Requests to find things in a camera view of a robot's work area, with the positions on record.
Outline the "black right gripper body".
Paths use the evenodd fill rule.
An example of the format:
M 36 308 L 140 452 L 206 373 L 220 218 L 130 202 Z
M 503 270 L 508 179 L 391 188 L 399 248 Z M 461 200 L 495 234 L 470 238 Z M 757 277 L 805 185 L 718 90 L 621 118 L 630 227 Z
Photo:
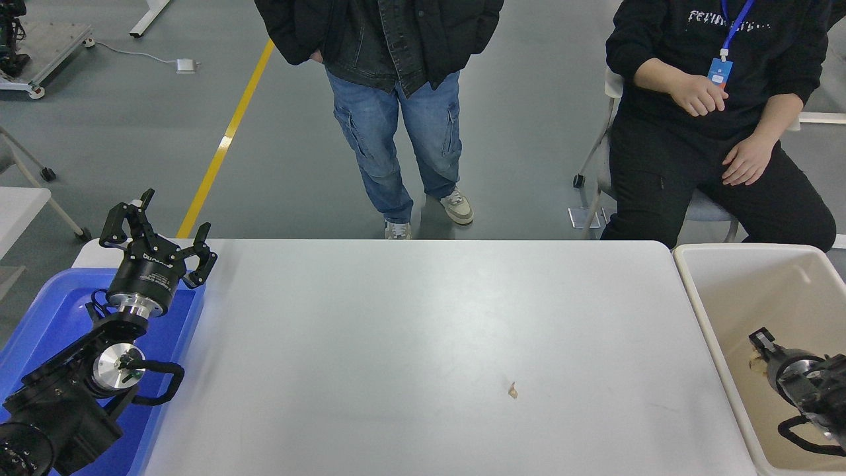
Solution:
M 805 374 L 819 364 L 821 358 L 807 350 L 797 348 L 777 348 L 767 361 L 767 379 L 775 391 L 780 391 L 780 377 L 785 374 Z

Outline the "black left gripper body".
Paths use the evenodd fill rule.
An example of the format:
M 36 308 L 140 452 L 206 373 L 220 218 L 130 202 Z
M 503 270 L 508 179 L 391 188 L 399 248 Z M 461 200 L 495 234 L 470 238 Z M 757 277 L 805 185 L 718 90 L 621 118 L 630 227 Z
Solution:
M 167 240 L 154 245 L 136 240 L 125 247 L 106 242 L 106 247 L 124 251 L 123 261 L 106 292 L 108 305 L 114 308 L 140 305 L 148 311 L 169 310 L 180 276 L 169 257 L 178 251 L 178 245 Z

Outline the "seated person's left hand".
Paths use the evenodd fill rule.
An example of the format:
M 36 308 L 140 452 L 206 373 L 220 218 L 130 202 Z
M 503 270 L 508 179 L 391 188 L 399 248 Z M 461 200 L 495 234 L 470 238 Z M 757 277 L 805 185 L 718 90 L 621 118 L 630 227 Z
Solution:
M 770 163 L 776 142 L 758 133 L 738 142 L 722 161 L 722 184 L 750 186 L 758 181 Z

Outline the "seated person's right hand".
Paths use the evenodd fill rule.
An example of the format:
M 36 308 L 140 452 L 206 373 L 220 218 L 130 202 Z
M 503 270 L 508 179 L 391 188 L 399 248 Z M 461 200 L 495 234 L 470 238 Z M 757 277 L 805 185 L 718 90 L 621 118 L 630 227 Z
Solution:
M 680 78 L 672 79 L 668 94 L 687 114 L 692 117 L 707 116 L 710 112 L 723 111 L 728 93 L 701 75 L 682 73 Z

